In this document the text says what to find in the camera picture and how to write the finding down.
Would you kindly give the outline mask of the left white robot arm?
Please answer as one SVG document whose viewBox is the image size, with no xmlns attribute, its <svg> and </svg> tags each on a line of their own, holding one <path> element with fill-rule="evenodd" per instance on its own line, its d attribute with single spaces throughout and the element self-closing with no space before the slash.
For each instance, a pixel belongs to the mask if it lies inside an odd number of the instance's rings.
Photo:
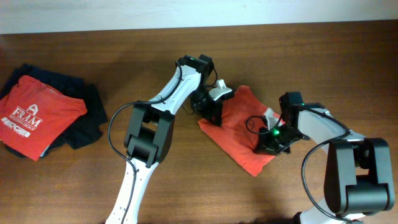
<svg viewBox="0 0 398 224">
<path fill-rule="evenodd" d="M 132 108 L 124 137 L 126 152 L 116 151 L 126 162 L 118 197 L 107 223 L 137 223 L 147 184 L 171 147 L 175 115 L 186 99 L 194 113 L 217 126 L 221 125 L 222 105 L 210 95 L 206 81 L 214 72 L 213 59 L 186 55 L 175 63 L 176 69 L 166 86 L 148 101 L 122 106 Z"/>
</svg>

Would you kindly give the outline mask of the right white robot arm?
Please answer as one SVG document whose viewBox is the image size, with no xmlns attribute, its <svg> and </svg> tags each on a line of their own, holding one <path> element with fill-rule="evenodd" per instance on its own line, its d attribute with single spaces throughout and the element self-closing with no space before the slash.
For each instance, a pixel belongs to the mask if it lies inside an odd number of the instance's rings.
<svg viewBox="0 0 398 224">
<path fill-rule="evenodd" d="M 391 153 L 382 138 L 367 138 L 341 121 L 319 103 L 280 103 L 275 118 L 267 110 L 258 130 L 256 152 L 278 155 L 289 152 L 299 140 L 312 140 L 300 168 L 304 191 L 313 207 L 296 213 L 290 223 L 362 223 L 366 216 L 389 211 L 395 204 Z M 306 178 L 310 156 L 319 149 L 327 154 L 324 198 L 317 202 Z"/>
</svg>

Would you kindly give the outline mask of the orange McKinney Boyd soccer t-shirt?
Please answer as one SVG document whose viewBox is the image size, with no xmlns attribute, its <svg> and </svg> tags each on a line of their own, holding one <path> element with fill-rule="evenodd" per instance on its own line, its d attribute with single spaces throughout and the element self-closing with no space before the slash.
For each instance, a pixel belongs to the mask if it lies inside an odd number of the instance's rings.
<svg viewBox="0 0 398 224">
<path fill-rule="evenodd" d="M 254 152 L 259 143 L 256 133 L 269 127 L 267 121 L 261 119 L 268 110 L 270 108 L 257 99 L 249 86 L 241 85 L 231 99 L 223 102 L 221 126 L 206 119 L 199 120 L 198 125 L 237 164 L 255 177 L 274 158 Z"/>
</svg>

